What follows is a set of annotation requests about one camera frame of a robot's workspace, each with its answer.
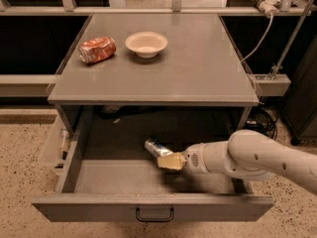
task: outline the black handle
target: black handle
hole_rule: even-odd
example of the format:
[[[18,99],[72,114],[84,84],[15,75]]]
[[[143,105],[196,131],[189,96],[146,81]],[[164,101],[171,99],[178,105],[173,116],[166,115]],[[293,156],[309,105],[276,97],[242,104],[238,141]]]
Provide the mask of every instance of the black handle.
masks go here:
[[[170,215],[167,218],[143,218],[140,215],[140,208],[136,210],[136,217],[140,222],[169,222],[174,218],[174,209],[170,209]]]

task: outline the terrazzo floor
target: terrazzo floor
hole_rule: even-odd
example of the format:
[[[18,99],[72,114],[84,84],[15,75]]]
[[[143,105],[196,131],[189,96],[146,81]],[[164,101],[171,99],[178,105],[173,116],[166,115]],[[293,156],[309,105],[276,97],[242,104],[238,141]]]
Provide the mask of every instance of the terrazzo floor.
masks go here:
[[[252,182],[255,195],[274,199],[274,207],[257,222],[51,223],[31,200],[54,193],[57,182],[57,176],[37,161],[54,112],[1,112],[0,237],[317,237],[316,196],[281,177]],[[290,146],[287,129],[280,121],[277,126],[277,141]],[[313,141],[296,148],[317,154]]]

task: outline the drawer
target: drawer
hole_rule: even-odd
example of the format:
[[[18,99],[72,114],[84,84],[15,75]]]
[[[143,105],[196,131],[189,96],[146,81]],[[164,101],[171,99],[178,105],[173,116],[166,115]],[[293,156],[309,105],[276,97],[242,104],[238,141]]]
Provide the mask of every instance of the drawer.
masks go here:
[[[101,119],[88,109],[81,113],[55,194],[33,199],[48,220],[256,221],[273,206],[271,197],[254,196],[239,179],[161,170],[144,148],[149,136],[174,151],[224,138],[230,130],[220,127],[228,120],[225,112],[173,108]]]

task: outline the gray tabletop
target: gray tabletop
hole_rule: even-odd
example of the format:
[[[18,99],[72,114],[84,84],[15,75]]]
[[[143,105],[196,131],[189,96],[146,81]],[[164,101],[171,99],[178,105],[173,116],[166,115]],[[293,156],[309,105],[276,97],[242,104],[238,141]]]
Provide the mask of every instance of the gray tabletop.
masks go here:
[[[130,52],[126,39],[151,31],[168,39],[153,59]],[[96,14],[79,43],[108,36],[117,52],[87,65],[75,51],[49,97],[60,104],[254,106],[259,103],[217,15]]]

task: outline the speckled floor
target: speckled floor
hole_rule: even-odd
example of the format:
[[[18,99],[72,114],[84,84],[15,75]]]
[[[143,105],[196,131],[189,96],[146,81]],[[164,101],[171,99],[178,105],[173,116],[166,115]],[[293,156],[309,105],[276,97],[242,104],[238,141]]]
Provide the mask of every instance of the speckled floor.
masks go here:
[[[257,222],[50,223],[31,204],[36,195],[54,193],[57,182],[37,162],[53,121],[51,110],[43,112],[0,114],[0,237],[317,237],[316,196],[281,177],[252,182],[256,195],[271,195],[275,202]],[[277,141],[290,146],[285,126],[277,125]],[[298,149],[317,154],[316,142]]]

